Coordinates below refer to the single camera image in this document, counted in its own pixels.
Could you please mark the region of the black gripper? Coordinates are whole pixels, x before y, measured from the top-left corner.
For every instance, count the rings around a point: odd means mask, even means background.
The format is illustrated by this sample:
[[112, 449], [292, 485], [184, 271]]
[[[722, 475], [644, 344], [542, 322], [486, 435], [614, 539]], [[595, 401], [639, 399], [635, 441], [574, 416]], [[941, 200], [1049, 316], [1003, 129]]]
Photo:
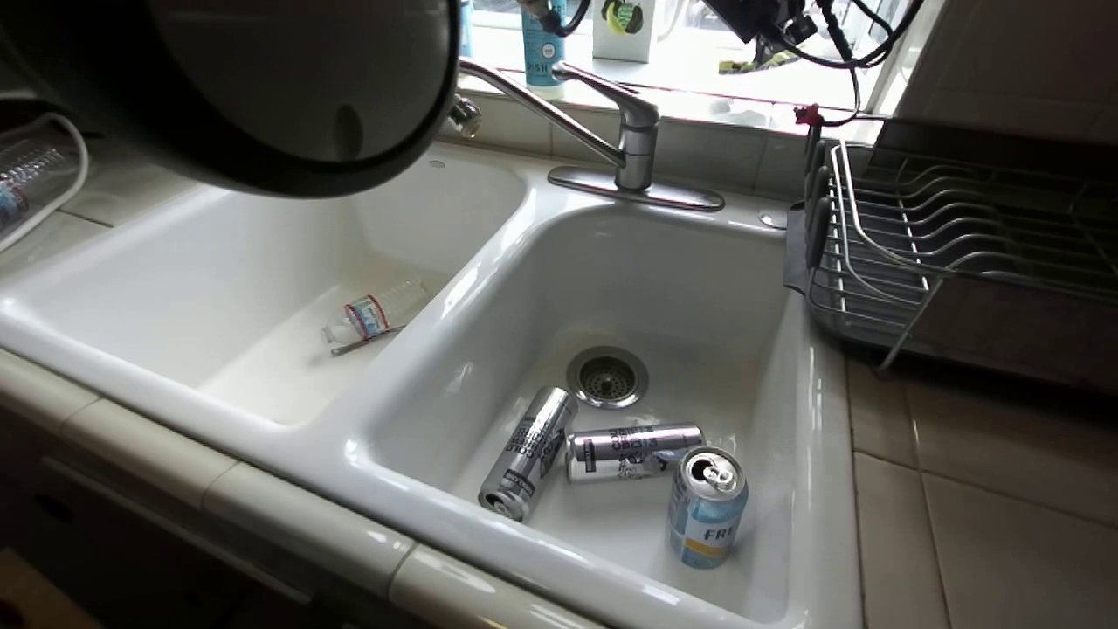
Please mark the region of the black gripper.
[[808, 0], [706, 0], [706, 5], [742, 39], [766, 46], [800, 46], [819, 31]]

